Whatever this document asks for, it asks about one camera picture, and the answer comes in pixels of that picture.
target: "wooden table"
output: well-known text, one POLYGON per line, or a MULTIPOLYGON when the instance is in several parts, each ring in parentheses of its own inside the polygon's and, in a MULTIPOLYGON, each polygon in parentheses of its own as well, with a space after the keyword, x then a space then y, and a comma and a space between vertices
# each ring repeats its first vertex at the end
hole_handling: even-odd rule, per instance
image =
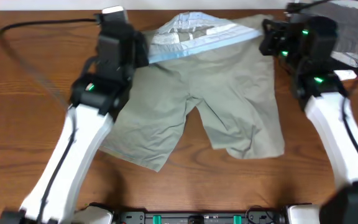
MULTIPOLYGON (((155 29, 182 11, 130 11, 140 30, 155 29)), ((282 11, 205 11, 225 18, 282 11)), ((21 21, 92 17, 94 11, 0 12, 0 28, 21 21)), ((65 98, 83 62, 94 55, 99 29, 91 24, 33 26, 9 31, 12 46, 54 82, 65 98)), ((154 171, 98 152, 78 207, 105 202, 149 211, 245 210, 292 202, 322 203, 334 193, 327 155, 313 125, 288 91, 289 77, 276 67, 276 97, 285 155, 237 160, 214 151, 197 110, 163 169, 154 171)), ((358 91, 352 107, 358 122, 358 91)), ((60 105, 0 48, 0 212, 19 208, 43 172, 63 126, 60 105)))

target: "wood grain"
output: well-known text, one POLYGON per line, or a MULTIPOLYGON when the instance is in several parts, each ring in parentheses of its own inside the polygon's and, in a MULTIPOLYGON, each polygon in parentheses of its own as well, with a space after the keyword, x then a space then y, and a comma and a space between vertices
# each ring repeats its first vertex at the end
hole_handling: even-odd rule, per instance
MULTIPOLYGON (((183 11, 129 11, 141 30, 155 29, 183 11)), ((205 11, 229 19, 282 11, 205 11)), ((0 12, 0 28, 13 22, 92 17, 94 11, 0 12)), ((94 54, 98 28, 90 24, 34 26, 9 31, 8 39, 69 97, 83 62, 94 54)), ((288 91, 276 66, 276 97, 285 155, 237 160, 212 150, 193 110, 177 148, 159 173, 98 152, 78 208, 105 202, 149 211, 245 210, 251 205, 322 203, 334 192, 331 166, 317 132, 288 91)), ((358 91, 352 108, 358 122, 358 91)), ((0 212, 18 208, 43 172, 62 130, 64 111, 0 49, 0 212)))

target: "white wall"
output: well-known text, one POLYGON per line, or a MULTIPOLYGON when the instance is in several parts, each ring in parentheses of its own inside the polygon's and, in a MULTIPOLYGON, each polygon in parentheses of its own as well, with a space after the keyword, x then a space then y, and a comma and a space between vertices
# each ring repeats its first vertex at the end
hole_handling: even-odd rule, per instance
MULTIPOLYGON (((87 10, 121 5, 126 9, 280 9, 288 0, 0 0, 0 10, 87 10)), ((341 1, 358 7, 358 2, 341 1)))

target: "folded cloth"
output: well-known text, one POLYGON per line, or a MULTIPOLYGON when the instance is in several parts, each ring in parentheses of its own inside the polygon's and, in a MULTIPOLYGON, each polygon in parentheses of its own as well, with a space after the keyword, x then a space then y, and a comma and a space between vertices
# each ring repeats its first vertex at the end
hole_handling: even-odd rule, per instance
POLYGON ((213 149, 238 159, 282 155, 273 58, 259 52, 266 18, 231 22, 191 12, 147 32, 150 61, 158 63, 136 71, 101 150, 159 171, 196 106, 213 149))

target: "green clip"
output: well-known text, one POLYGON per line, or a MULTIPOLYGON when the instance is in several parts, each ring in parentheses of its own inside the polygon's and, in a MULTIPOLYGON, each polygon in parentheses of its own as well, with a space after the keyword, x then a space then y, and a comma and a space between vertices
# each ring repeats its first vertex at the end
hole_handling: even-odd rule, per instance
POLYGON ((233 224, 241 224, 241 215, 233 216, 233 224))
POLYGON ((161 215, 153 216, 153 224, 161 224, 161 215))

